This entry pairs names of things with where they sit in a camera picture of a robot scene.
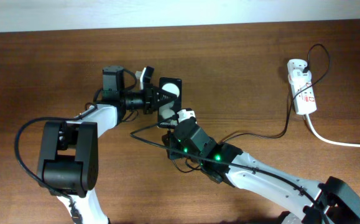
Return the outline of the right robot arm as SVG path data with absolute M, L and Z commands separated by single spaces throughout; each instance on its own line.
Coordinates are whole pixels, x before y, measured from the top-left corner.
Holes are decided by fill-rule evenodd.
M 195 118 L 179 122 L 162 142 L 169 159 L 190 159 L 213 182 L 254 192 L 285 208 L 284 223 L 360 223 L 360 196 L 341 179 L 322 183 L 277 170 L 232 144 L 217 143 Z

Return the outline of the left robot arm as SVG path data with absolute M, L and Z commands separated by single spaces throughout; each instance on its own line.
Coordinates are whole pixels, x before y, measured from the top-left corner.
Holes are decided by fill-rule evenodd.
M 154 68 L 134 73 L 119 65 L 102 69 L 103 86 L 79 117 L 49 118 L 44 126 L 37 177 L 57 189 L 73 223 L 109 223 L 99 204 L 95 185 L 98 178 L 98 139 L 120 123 L 132 121 L 142 111 L 158 111 L 181 99 L 182 81 L 162 77 L 151 84 Z

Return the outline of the black smartphone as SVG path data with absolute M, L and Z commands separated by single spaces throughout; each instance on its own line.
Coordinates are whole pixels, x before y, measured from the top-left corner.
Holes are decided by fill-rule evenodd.
M 158 110 L 157 121 L 161 122 L 159 128 L 174 128 L 178 124 L 177 120 L 169 119 L 164 121 L 175 114 L 182 108 L 182 80 L 179 78 L 161 77 L 159 79 L 159 88 L 173 93 L 177 96 L 176 100 L 163 105 Z

